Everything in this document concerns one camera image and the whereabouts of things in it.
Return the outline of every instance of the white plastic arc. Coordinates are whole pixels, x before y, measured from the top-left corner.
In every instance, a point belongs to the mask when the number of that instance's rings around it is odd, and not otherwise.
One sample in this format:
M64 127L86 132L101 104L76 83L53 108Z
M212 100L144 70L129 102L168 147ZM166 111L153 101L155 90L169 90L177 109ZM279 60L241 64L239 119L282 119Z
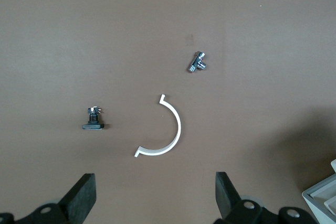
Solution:
M144 147L139 146L139 148L136 151L134 157L137 157L139 154L148 155L148 156L157 156L157 155L164 154L164 153L170 151L176 145L176 143L178 142L178 139L181 136L181 119L180 119L180 116L178 115L177 111L174 109L174 107L163 100L164 97L165 97L165 95L162 94L159 104L162 104L162 105L166 106L175 115L176 120L177 120L177 134L176 134L174 140L169 145L167 145L165 148L162 148L162 149L150 150L150 149L146 149Z

